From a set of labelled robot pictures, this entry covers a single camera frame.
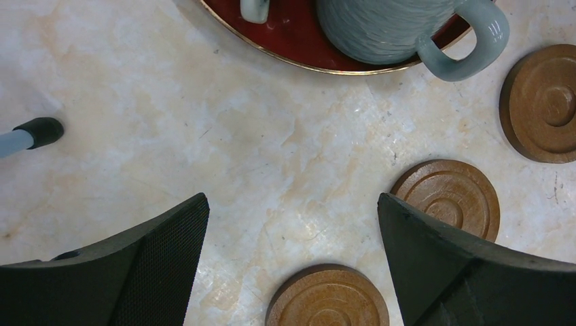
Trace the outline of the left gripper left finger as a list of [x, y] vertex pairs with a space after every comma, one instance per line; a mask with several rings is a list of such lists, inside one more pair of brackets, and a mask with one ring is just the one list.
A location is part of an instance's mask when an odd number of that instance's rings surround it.
[[49, 261], [1, 267], [2, 325], [182, 325], [209, 221], [202, 193]]

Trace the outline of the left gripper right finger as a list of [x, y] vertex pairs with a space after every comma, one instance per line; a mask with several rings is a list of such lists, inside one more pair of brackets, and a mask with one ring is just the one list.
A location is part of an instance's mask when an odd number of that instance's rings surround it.
[[575, 265], [466, 233], [392, 194], [378, 200], [405, 325], [574, 325]]

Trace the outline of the brown wooden coaster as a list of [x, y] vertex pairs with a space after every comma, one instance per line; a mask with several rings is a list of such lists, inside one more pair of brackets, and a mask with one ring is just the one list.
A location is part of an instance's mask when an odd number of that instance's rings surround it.
[[455, 228], [494, 242], [500, 226], [497, 193], [486, 175], [458, 160], [437, 159], [408, 169], [390, 192]]
[[499, 117], [507, 140], [524, 157], [575, 161], [575, 46], [557, 44], [521, 58], [503, 83]]
[[266, 325], [389, 325], [386, 302], [360, 271], [340, 264], [309, 266], [272, 296]]

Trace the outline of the striped white grey cup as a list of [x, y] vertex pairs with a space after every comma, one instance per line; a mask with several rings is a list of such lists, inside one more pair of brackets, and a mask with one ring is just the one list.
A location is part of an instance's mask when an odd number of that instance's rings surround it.
[[240, 14], [244, 20], [264, 24], [268, 19], [269, 0], [240, 0]]

